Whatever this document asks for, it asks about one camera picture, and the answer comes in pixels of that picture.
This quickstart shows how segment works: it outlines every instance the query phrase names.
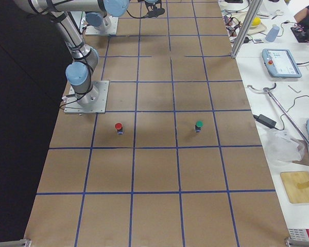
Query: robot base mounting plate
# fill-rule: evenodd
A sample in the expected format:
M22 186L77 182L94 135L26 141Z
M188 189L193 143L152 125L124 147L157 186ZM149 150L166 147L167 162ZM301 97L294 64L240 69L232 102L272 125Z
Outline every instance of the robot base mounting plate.
M64 113L67 114L87 114L87 113L99 113L104 114L107 106L107 98L109 91L109 81L94 81L94 86L97 87L99 94L95 102L90 103L87 106L82 106L78 102L73 102L76 100L75 97L68 98L67 104L64 109ZM69 94L74 94L74 90L71 87Z
M85 35L86 36L115 36L117 35L118 29L118 17L109 16L111 21L111 26L108 29L103 31L95 29L93 26L89 26L86 29Z

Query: brown paper floor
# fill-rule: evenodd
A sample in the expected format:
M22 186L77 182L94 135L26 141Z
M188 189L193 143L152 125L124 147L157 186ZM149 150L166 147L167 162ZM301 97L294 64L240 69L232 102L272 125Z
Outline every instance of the brown paper floor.
M86 38L101 55L93 79L110 80L107 113L59 113L25 234L34 246L285 246L218 4L163 6Z

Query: green cap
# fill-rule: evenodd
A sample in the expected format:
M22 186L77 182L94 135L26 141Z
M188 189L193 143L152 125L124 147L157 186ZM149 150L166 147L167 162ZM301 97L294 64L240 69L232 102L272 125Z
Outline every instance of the green cap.
M203 126L202 121L197 121L197 122L196 122L196 126L197 126L198 128L201 128L201 127Z

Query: power adapter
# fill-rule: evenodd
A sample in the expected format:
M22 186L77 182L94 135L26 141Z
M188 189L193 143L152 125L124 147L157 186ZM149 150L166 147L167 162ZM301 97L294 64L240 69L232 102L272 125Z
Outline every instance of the power adapter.
M266 117L262 114L260 114L259 116L253 115L253 117L257 122L267 126L270 129L274 129L274 127L276 125L275 121L273 121L272 119L270 119L270 118L268 118L268 117Z

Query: yellow ball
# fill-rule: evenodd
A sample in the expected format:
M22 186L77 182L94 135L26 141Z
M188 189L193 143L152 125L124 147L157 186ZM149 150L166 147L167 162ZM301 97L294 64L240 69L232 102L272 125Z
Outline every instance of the yellow ball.
M252 22L252 26L257 26L261 23L261 19L259 17L255 17L253 22Z

